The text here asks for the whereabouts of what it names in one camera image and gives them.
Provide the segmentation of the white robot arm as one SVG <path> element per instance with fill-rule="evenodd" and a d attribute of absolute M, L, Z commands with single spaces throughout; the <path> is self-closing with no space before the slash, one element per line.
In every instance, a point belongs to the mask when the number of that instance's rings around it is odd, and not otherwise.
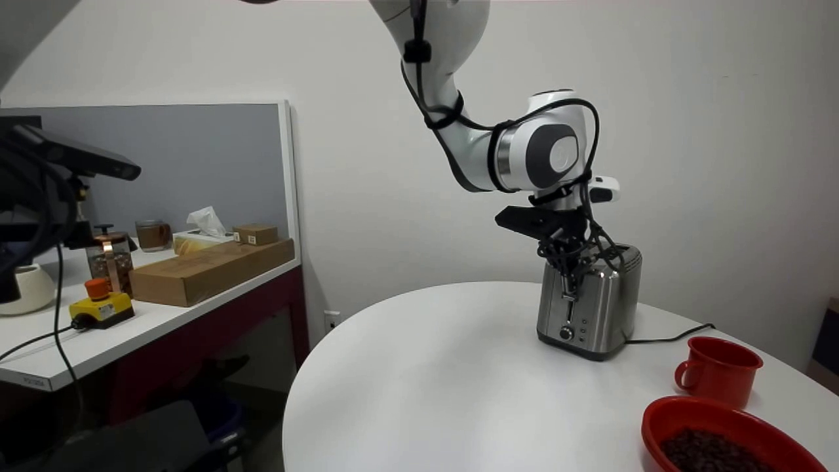
<path fill-rule="evenodd" d="M 491 0 L 370 0 L 399 50 L 399 71 L 424 125 L 466 191 L 526 191 L 499 212 L 508 230 L 538 241 L 539 256 L 578 289 L 610 241 L 592 220 L 598 108 L 571 90 L 536 92 L 520 108 L 478 105 L 470 61 L 484 40 Z"/>

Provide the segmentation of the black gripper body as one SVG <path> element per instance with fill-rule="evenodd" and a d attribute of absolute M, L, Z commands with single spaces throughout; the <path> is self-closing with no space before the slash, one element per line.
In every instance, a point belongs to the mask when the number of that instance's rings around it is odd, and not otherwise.
<path fill-rule="evenodd" d="M 587 210 L 547 210 L 536 208 L 538 254 L 559 259 L 592 259 L 598 244 L 592 241 L 592 216 Z"/>

